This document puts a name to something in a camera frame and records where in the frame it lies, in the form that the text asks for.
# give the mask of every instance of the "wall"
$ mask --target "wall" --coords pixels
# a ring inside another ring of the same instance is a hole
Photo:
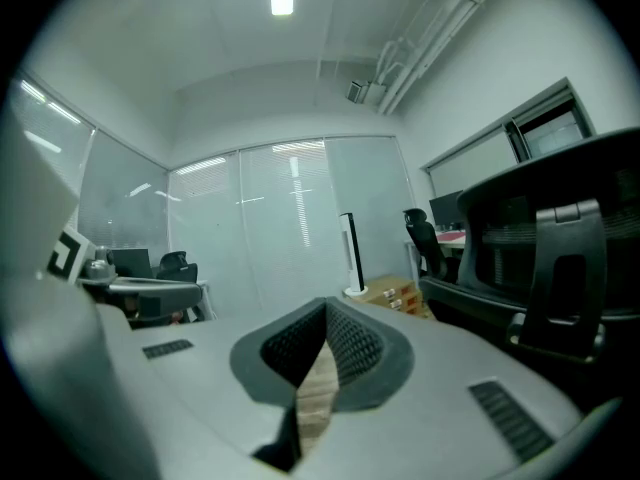
[[[640,125],[638,72],[589,0],[489,0],[407,94],[401,147],[417,202],[420,167],[568,77],[597,133]]]
[[[118,75],[117,65],[97,65],[52,25],[41,33],[23,67],[95,124],[166,166],[178,103],[167,91],[154,89],[147,77],[134,76],[136,65],[124,65]]]
[[[368,78],[370,66],[323,64],[314,104],[315,62],[259,66],[215,77],[180,92],[171,165],[260,143],[325,134],[398,134],[397,116],[376,114],[346,99],[353,79]]]

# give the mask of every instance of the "window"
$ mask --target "window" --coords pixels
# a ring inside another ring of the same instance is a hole
[[[499,130],[429,168],[436,197],[464,190],[516,165],[513,149]]]
[[[82,182],[78,231],[95,245],[168,252],[167,171],[102,131],[94,136]]]
[[[504,126],[519,162],[551,153],[592,135],[568,87],[520,113]]]
[[[569,81],[563,79],[423,169],[440,197],[591,135],[588,118]]]

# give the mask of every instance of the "computer monitor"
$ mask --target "computer monitor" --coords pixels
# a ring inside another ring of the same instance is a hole
[[[113,249],[113,263],[119,276],[153,279],[149,249]]]
[[[459,190],[429,201],[437,226],[448,229],[450,227],[459,228],[462,225],[464,219],[458,210],[458,195],[461,192],[462,190]]]

